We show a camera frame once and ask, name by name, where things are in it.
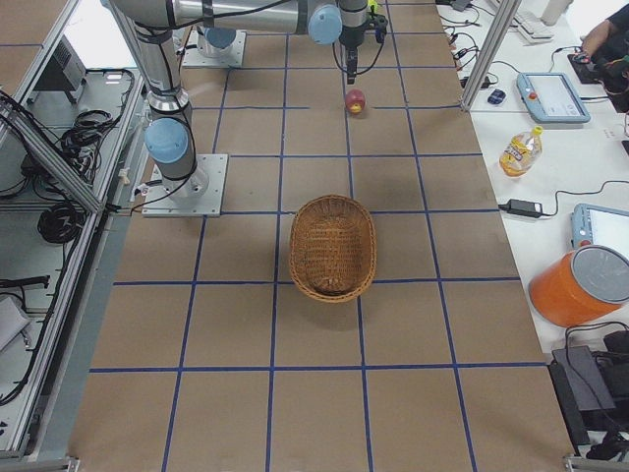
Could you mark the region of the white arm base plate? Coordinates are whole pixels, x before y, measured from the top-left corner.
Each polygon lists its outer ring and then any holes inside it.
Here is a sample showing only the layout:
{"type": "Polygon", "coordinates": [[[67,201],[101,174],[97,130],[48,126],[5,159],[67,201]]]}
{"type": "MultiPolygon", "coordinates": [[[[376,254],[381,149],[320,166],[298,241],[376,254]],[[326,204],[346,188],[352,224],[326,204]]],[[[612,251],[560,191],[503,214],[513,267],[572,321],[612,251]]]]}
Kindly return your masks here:
{"type": "Polygon", "coordinates": [[[143,216],[219,216],[227,166],[227,154],[198,154],[196,172],[179,188],[179,183],[163,180],[158,166],[154,164],[151,179],[160,180],[160,183],[146,191],[148,203],[142,207],[143,216]]]}
{"type": "Polygon", "coordinates": [[[246,33],[237,30],[234,40],[225,48],[211,45],[193,29],[183,55],[185,68],[230,69],[243,66],[246,33]]]}

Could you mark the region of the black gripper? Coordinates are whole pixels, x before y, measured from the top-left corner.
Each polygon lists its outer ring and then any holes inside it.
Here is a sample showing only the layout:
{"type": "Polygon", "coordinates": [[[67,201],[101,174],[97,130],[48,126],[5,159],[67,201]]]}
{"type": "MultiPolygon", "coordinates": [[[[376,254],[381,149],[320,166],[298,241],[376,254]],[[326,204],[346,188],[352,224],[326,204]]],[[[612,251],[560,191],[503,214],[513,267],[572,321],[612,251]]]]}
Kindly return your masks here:
{"type": "Polygon", "coordinates": [[[355,83],[355,75],[358,73],[359,53],[358,49],[364,42],[362,29],[343,29],[340,35],[340,43],[345,48],[345,62],[347,70],[347,84],[355,83]]]}

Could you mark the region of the person's hand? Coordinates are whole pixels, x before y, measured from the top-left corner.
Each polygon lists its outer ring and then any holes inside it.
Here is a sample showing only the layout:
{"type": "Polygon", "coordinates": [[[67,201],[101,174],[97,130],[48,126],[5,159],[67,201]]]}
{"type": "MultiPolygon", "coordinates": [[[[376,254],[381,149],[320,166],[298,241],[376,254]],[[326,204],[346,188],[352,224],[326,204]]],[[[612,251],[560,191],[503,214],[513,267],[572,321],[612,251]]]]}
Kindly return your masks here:
{"type": "Polygon", "coordinates": [[[598,36],[592,34],[588,34],[583,37],[581,44],[581,55],[582,59],[585,59],[587,62],[591,60],[593,54],[600,48],[602,44],[605,42],[605,36],[599,38],[598,36]]]}

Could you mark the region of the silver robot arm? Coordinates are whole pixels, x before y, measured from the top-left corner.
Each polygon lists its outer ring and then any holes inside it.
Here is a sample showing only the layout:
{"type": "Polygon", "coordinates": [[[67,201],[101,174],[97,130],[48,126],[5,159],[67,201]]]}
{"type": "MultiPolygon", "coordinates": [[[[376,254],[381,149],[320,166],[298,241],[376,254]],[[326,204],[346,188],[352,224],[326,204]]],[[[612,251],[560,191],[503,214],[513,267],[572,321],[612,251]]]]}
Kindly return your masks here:
{"type": "Polygon", "coordinates": [[[236,38],[234,29],[197,27],[198,49],[205,55],[231,47],[236,38]]]}
{"type": "Polygon", "coordinates": [[[372,28],[366,1],[112,1],[127,44],[148,85],[152,121],[144,144],[162,177],[164,198],[177,204],[199,201],[211,178],[198,159],[193,111],[179,72],[174,33],[198,27],[216,46],[238,30],[306,34],[318,45],[347,50],[348,81],[358,75],[358,49],[372,28]]]}

